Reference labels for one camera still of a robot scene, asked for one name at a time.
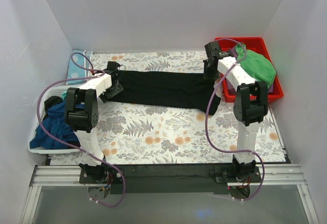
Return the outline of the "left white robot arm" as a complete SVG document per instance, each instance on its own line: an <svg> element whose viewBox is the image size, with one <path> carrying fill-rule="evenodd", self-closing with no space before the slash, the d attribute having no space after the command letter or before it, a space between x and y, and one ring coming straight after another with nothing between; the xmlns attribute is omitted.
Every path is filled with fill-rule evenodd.
<svg viewBox="0 0 327 224"><path fill-rule="evenodd" d="M70 87L66 92L65 122L77 136L80 148L90 154L80 166L97 183L107 181L110 176L108 169L93 158L95 156L104 159L96 135L99 120L98 98L105 103L124 90L119 83L120 67L119 63L109 61L104 70L105 75L79 87Z"/></svg>

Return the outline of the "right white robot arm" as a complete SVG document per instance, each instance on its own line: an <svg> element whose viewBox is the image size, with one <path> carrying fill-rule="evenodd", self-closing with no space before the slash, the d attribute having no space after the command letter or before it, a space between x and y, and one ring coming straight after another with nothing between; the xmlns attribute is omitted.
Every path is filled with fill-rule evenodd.
<svg viewBox="0 0 327 224"><path fill-rule="evenodd" d="M216 180L234 179L242 182L256 170L256 135L259 125L268 113L268 86L247 74L230 51L223 51L218 41L205 45L207 59L204 61L204 77L216 80L222 74L236 91L233 113L238 122L237 148L232 152L232 163L213 172Z"/></svg>

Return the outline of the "black t-shirt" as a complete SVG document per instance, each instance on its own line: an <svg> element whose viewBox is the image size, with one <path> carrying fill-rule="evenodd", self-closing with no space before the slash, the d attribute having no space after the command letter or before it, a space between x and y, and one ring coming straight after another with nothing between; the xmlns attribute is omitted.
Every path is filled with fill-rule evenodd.
<svg viewBox="0 0 327 224"><path fill-rule="evenodd" d="M206 112L214 82L199 73L123 71L123 91L106 101L198 109Z"/></svg>

